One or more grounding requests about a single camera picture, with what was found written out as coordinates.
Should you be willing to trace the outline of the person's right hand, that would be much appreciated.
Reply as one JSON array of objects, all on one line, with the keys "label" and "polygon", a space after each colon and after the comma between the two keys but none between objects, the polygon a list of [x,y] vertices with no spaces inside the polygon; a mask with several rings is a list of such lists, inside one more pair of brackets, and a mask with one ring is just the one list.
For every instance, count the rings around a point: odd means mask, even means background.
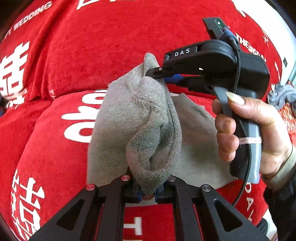
[{"label": "person's right hand", "polygon": [[[292,143],[287,128],[278,111],[260,99],[241,97],[226,92],[231,109],[245,119],[258,123],[261,127],[262,154],[260,173],[267,179],[273,178],[292,153]],[[212,110],[217,114],[218,154],[223,161],[234,159],[239,146],[239,138],[234,135],[236,123],[234,119],[222,114],[219,100],[212,102]]]}]

